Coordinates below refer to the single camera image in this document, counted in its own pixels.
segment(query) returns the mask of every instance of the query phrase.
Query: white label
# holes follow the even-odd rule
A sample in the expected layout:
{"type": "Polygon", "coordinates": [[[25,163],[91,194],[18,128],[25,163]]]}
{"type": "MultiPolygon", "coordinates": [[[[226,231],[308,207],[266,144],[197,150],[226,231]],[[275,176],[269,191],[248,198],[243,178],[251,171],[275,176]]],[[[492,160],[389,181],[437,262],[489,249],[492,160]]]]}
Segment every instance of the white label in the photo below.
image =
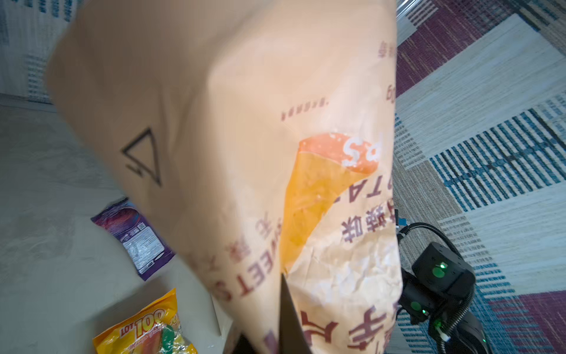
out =
{"type": "Polygon", "coordinates": [[[144,227],[137,235],[123,244],[134,261],[136,269],[138,271],[143,269],[140,274],[145,273],[149,269],[145,266],[153,262],[153,259],[165,250],[151,227],[144,227]]]}

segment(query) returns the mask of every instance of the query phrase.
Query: beige snack bag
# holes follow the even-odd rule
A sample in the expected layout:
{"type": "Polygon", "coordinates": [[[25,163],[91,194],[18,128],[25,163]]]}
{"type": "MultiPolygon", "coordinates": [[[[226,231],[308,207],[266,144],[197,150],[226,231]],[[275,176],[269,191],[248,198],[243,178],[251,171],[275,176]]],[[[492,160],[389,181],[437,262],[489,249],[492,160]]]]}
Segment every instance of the beige snack bag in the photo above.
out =
{"type": "Polygon", "coordinates": [[[61,115],[259,352],[281,271],[313,352],[391,333],[395,10],[91,0],[49,62],[61,115]]]}

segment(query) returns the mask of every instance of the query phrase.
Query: yellow candy bag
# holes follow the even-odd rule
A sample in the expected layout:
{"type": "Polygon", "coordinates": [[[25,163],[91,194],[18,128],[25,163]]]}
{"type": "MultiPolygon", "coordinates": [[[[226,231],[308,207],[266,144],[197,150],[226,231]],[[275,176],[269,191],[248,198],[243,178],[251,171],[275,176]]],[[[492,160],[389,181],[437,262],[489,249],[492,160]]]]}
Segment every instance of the yellow candy bag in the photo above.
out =
{"type": "Polygon", "coordinates": [[[183,338],[176,289],[127,320],[108,328],[92,343],[98,354],[198,354],[183,338]]]}

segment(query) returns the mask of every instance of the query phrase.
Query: purple wrapper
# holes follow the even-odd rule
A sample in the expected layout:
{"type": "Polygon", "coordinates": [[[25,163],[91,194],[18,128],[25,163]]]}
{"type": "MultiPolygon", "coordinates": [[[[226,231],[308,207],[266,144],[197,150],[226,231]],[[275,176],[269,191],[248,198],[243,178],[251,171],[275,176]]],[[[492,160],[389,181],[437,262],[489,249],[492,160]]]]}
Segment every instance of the purple wrapper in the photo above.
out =
{"type": "Polygon", "coordinates": [[[175,255],[128,198],[107,206],[91,220],[122,243],[143,280],[175,255]]]}

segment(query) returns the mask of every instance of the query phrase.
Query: patterned carpet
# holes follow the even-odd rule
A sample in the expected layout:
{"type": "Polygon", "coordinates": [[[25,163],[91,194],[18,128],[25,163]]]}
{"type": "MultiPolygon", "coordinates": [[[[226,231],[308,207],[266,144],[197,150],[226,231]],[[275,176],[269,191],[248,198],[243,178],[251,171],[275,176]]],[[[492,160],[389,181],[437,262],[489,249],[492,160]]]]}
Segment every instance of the patterned carpet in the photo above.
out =
{"type": "MultiPolygon", "coordinates": [[[[495,353],[566,353],[565,7],[423,0],[398,23],[396,205],[472,264],[495,353]]],[[[436,353],[426,331],[403,312],[387,352],[436,353]]]]}

